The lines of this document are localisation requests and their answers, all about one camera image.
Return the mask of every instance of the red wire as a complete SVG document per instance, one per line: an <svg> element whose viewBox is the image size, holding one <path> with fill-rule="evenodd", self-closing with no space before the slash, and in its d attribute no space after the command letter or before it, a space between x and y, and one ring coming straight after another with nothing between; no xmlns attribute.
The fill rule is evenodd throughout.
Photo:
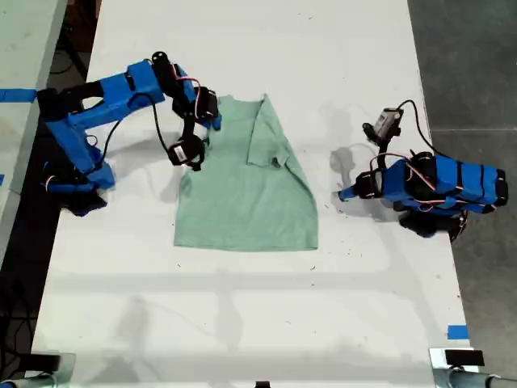
<svg viewBox="0 0 517 388"><path fill-rule="evenodd" d="M195 96L194 117L196 119L198 119L199 117L197 116L197 102L200 100L201 82L199 82L196 78L192 78L192 77L178 77L174 64L171 65L170 67L172 67L172 74L174 75L174 79L176 79L177 81L191 81L191 82L197 83L198 89L197 89L197 94Z"/></svg>

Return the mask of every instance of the blue tape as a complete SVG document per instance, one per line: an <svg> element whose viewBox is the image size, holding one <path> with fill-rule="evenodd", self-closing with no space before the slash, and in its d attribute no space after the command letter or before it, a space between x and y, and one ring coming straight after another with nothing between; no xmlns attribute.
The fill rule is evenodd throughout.
<svg viewBox="0 0 517 388"><path fill-rule="evenodd" d="M32 103L35 89L0 89L0 103Z"/></svg>
<svg viewBox="0 0 517 388"><path fill-rule="evenodd" d="M448 340L468 340L469 329L467 325L449 325L447 331Z"/></svg>

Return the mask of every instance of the robotic arm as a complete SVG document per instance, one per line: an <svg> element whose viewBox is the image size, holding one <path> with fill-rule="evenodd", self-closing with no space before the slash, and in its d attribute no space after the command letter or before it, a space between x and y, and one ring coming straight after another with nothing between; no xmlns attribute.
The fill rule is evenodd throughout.
<svg viewBox="0 0 517 388"><path fill-rule="evenodd" d="M183 118L183 134L179 141L167 147L158 125L155 104L173 99L173 110ZM153 107L158 137L174 166L186 164L198 171L204 160L204 141L194 134L195 123L207 129L221 128L221 115L213 91L189 78L176 64L171 64L163 52L153 54L151 60L130 65L125 73L65 89L37 92L40 114L65 151L71 166L46 168L45 187L61 198L62 204L76 215L106 205L96 193L108 189L115 180L104 158L111 135L123 118L134 111ZM102 100L85 109L82 101L90 97ZM91 145L86 130L116 121L107 137L104 151Z"/></svg>
<svg viewBox="0 0 517 388"><path fill-rule="evenodd" d="M412 157L387 152L388 144L401 133L400 122L406 103L411 103L422 139L435 151ZM505 172L495 167L456 161L441 154L422 135L414 101L398 108L386 108L375 125L363 124L369 141L379 146L379 154L370 162L370 170L359 174L355 185L339 193L345 201L355 196L363 199L385 198L393 209L406 211L400 224L423 237L439 230L454 240L464 229L468 211L490 213L508 201ZM387 167L385 157L400 159ZM373 169L372 162L378 167Z"/></svg>

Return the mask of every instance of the white table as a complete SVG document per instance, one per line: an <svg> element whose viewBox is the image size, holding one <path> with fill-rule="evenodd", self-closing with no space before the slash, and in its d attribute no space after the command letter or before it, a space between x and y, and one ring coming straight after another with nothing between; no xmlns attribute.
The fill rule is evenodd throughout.
<svg viewBox="0 0 517 388"><path fill-rule="evenodd" d="M66 0L0 2L0 89L43 89ZM18 210L40 110L37 103L0 103L0 267Z"/></svg>
<svg viewBox="0 0 517 388"><path fill-rule="evenodd" d="M112 139L108 206L61 215L33 350L75 353L78 386L433 386L428 348L453 345L448 324L464 323L448 237L404 230L376 200L331 200L333 151L352 179L376 153L364 121L408 98L423 113L405 0L104 0L89 79L155 50L218 95L269 94L315 195L320 247L175 247L181 170L139 111ZM171 141L170 101L158 115ZM110 127L93 132L101 143ZM425 149L409 109L402 128L392 151Z"/></svg>

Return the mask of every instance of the black cable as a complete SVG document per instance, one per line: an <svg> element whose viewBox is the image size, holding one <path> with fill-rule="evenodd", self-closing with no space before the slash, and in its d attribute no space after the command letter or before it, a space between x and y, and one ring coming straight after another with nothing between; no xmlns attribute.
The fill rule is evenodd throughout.
<svg viewBox="0 0 517 388"><path fill-rule="evenodd" d="M61 52L61 51L57 51L57 50L56 50L56 54L66 54L66 52ZM67 67L65 67L63 70L59 70L59 71L50 71L49 73L50 73L51 75L64 74L64 73L66 73L67 71L69 71L70 69L72 69L72 67L74 67L74 63L73 63L73 62L72 62L72 60L70 59L70 63L69 63L69 65L68 65Z"/></svg>
<svg viewBox="0 0 517 388"><path fill-rule="evenodd" d="M136 93L128 101L128 106L131 105L131 103L135 100L136 97L141 96L141 95L144 96L144 97L147 97L149 99L149 101L151 102L151 106L153 107L153 114L154 114L154 124L156 125L156 132L158 133L158 139L160 140L160 143L162 144L163 149L165 150L166 154L168 155L169 154L169 150L167 149L167 146L166 146L166 144L165 144L165 142L163 140L162 131L160 129L160 124L158 123L158 113L156 111L156 103L154 102L153 97L151 97L147 93ZM115 129L117 129L117 127L119 126L119 124L122 122L123 119L118 120L115 123L115 125L113 125L113 128L111 129L110 133L107 135L106 143L104 144L103 156L97 162L97 167L95 168L95 170L98 170L100 167L102 167L104 159L106 158L107 146L108 146L108 144L109 144L109 142L111 140L111 136L113 135L113 133L115 132Z"/></svg>
<svg viewBox="0 0 517 388"><path fill-rule="evenodd" d="M93 146L95 147L97 145L97 143L99 143L99 139L95 136L95 135L92 135L92 134L89 134L89 135L86 135L86 139L88 137L93 137L95 139L95 143L94 144L90 144L90 142L88 141L88 144L90 144L90 146Z"/></svg>
<svg viewBox="0 0 517 388"><path fill-rule="evenodd" d="M406 101L404 101L403 103L401 103L397 109L400 109L402 108L404 105L406 105L407 103L410 103L411 105L413 105L413 110L414 110L414 118L415 118L415 121L416 121L416 124L417 124L417 130L418 130L418 133L420 134L420 137L422 138L422 140L424 140L424 142L427 144L427 146L429 146L429 148L431 148L433 151L435 151L436 154L438 155L442 155L444 156L445 158L448 158L448 156L446 154L443 154L441 152L439 152L435 147L433 147L433 145L426 139L425 136L423 136L423 133L422 133L422 130L420 129L420 120L418 119L418 109L417 109L417 104L414 103L414 101L412 99L407 99Z"/></svg>

